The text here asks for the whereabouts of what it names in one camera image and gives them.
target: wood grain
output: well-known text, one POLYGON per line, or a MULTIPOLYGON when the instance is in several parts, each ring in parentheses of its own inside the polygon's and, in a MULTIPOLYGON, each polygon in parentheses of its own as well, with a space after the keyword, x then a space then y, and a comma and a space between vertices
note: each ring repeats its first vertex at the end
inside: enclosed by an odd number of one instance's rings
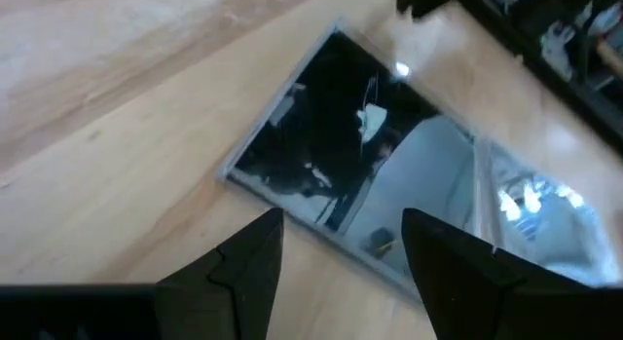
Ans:
POLYGON ((17 83, 6 92, 7 105, 0 111, 11 120, 0 127, 0 170, 304 1, 218 0, 209 10, 183 15, 109 54, 17 83))
MULTIPOLYGON (((61 21, 89 36, 81 10, 93 1, 115 0, 25 1, 1 14, 0 25, 37 19, 37 29, 49 29, 61 8, 61 21)), ((145 1, 189 2, 130 3, 145 1)), ((412 66, 414 84, 474 129, 576 188, 618 237, 618 158, 461 8, 412 23, 394 15, 393 0, 266 0, 257 6, 270 8, 264 14, 251 13, 250 0, 234 0, 230 14, 256 20, 233 23, 220 1, 191 0, 199 3, 191 12, 179 4, 174 12, 184 15, 133 27, 129 40, 104 34, 69 60, 42 48, 21 57, 19 78, 2 74, 2 91, 13 94, 0 99, 1 283, 157 281, 259 215, 266 208, 216 182, 215 169, 340 17, 412 66), (183 27, 195 33, 177 36, 183 27), (113 43, 123 48, 108 49, 113 43), (141 49, 155 51, 143 57, 141 49)), ((5 37, 0 52, 13 52, 5 37)), ((0 70, 13 71, 9 65, 0 70)), ((384 337, 434 334, 421 307, 288 224, 269 338, 384 337)))

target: wooden table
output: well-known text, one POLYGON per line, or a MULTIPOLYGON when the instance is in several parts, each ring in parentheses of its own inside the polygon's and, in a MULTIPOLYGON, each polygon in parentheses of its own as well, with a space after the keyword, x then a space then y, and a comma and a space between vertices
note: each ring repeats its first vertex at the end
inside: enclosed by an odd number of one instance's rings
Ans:
MULTIPOLYGON (((0 282, 156 281, 259 215, 215 171, 337 18, 582 193, 620 246, 620 160, 456 5, 413 24, 393 0, 0 0, 0 282)), ((270 339, 434 338, 309 233, 284 243, 270 339)))

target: light wood surface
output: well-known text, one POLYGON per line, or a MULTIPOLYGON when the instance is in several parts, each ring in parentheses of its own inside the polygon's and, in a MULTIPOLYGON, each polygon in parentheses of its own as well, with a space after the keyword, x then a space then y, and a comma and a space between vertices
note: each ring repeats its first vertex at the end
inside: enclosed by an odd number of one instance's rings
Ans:
MULTIPOLYGON (((346 18, 480 132, 594 205, 623 165, 460 7, 393 0, 0 0, 0 283, 156 281, 265 207, 214 180, 346 18)), ((433 339, 418 305, 289 224, 270 339, 433 339)))

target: black object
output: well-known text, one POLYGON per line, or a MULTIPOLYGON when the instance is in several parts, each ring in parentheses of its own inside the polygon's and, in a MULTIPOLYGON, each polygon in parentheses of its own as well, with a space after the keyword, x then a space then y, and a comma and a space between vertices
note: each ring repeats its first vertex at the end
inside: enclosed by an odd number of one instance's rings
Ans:
POLYGON ((282 237, 274 208, 156 284, 0 287, 0 338, 265 339, 282 237))
MULTIPOLYGON (((397 0, 396 8, 404 13, 411 8, 414 18, 421 18, 449 0, 397 0)), ((588 83, 589 59, 595 53, 595 39, 587 36, 590 23, 599 11, 620 0, 593 0, 594 11, 576 28, 574 57, 575 77, 565 80, 542 58, 539 34, 556 20, 571 22, 591 0, 520 0, 508 13, 488 0, 458 0, 493 36, 584 120, 619 155, 623 155, 623 99, 612 97, 588 83)), ((620 81, 615 75, 611 88, 620 81)))
POLYGON ((404 211, 402 236, 440 340, 621 337, 621 290, 577 283, 417 209, 404 211))

